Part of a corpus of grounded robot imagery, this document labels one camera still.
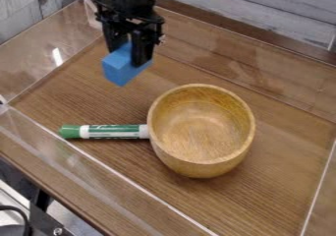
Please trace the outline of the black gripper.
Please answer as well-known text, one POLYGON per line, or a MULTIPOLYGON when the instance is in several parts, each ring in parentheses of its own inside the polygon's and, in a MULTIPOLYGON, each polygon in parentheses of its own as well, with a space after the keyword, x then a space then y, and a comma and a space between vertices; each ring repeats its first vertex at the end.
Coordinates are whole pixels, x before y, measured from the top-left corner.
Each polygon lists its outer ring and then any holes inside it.
POLYGON ((139 67, 153 55, 154 45, 162 36, 162 17, 154 12, 155 0, 93 0, 97 6, 95 20, 109 52, 127 41, 130 34, 130 64, 139 67))

